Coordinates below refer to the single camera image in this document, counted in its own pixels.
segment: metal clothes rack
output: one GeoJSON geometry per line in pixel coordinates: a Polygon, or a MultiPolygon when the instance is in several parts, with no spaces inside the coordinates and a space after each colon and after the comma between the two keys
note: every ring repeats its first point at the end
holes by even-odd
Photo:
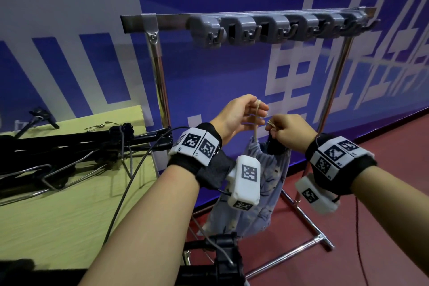
{"type": "MultiPolygon", "coordinates": [[[[367,25],[374,17],[375,7],[345,9],[298,10],[298,11],[265,11],[238,13],[199,13],[199,14],[141,14],[121,16],[124,33],[142,32],[146,35],[147,46],[152,60],[158,105],[163,127],[171,125],[168,97],[162,64],[162,52],[159,31],[190,30],[196,45],[219,47],[228,39],[229,44],[244,45],[255,42],[283,43],[285,40],[305,41],[310,38],[339,38],[344,41],[336,63],[326,101],[321,113],[318,133],[322,132],[329,115],[335,90],[341,72],[348,58],[355,36],[371,30],[378,21],[367,25]]],[[[307,163],[303,176],[308,174],[307,163]]],[[[271,262],[247,273],[252,278],[260,273],[286,261],[293,256],[321,244],[326,251],[335,246],[328,237],[312,222],[299,207],[301,195],[297,192],[292,199],[282,190],[283,200],[295,211],[297,216],[310,229],[314,237],[291,251],[277,257],[271,262]]],[[[184,254],[185,262],[190,264],[189,253],[184,254]]]]}

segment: hanging garment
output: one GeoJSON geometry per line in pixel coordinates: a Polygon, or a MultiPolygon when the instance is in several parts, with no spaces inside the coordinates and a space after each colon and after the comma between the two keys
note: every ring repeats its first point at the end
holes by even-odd
{"type": "Polygon", "coordinates": [[[222,194],[203,226],[207,235],[235,231],[240,238],[244,238],[265,230],[271,223],[271,214],[286,179],[290,149],[271,136],[263,143],[252,137],[244,154],[256,158],[261,164],[259,204],[249,211],[236,210],[228,205],[228,196],[222,194]]]}

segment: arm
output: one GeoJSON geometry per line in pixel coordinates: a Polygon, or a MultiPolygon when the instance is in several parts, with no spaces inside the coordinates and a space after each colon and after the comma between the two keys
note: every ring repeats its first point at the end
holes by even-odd
{"type": "Polygon", "coordinates": [[[190,172],[167,167],[114,230],[79,285],[174,285],[199,190],[190,172]]]}
{"type": "MultiPolygon", "coordinates": [[[[271,121],[277,128],[266,127],[272,130],[272,137],[301,153],[317,136],[297,114],[276,114],[271,121]]],[[[350,189],[401,250],[429,276],[429,197],[377,166],[362,171],[350,189]]]]}
{"type": "Polygon", "coordinates": [[[351,191],[429,277],[429,197],[376,166],[358,175],[351,191]]]}

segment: table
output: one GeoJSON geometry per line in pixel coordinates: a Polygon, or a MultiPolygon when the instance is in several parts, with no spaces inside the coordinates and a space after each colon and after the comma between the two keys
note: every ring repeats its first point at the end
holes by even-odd
{"type": "MultiPolygon", "coordinates": [[[[146,132],[142,109],[134,106],[30,129],[22,138],[84,132],[105,121],[130,122],[135,134],[146,132]]],[[[106,125],[100,130],[108,130],[106,125]]],[[[137,167],[141,157],[133,158],[137,167]]],[[[130,159],[125,163],[129,167],[130,159]]],[[[76,174],[69,180],[89,173],[76,174]]],[[[117,225],[157,178],[148,156],[128,191],[117,225]]],[[[118,161],[112,170],[60,192],[0,207],[0,260],[33,259],[36,269],[87,268],[99,252],[129,177],[118,161]]]]}

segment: blue backdrop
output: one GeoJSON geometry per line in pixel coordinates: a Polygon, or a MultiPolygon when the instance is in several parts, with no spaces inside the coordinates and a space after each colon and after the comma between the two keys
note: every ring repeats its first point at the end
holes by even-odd
{"type": "MultiPolygon", "coordinates": [[[[381,23],[355,39],[327,131],[350,138],[429,106],[427,0],[0,0],[0,131],[41,105],[58,121],[140,104],[160,127],[144,35],[120,15],[375,6],[381,23]]],[[[211,120],[231,99],[257,95],[316,126],[341,39],[195,49],[189,32],[162,32],[173,126],[211,120]]],[[[260,137],[264,137],[263,128],[260,137]]],[[[237,156],[250,135],[225,147],[237,156]]],[[[211,199],[202,191],[198,204],[211,199]]]]}

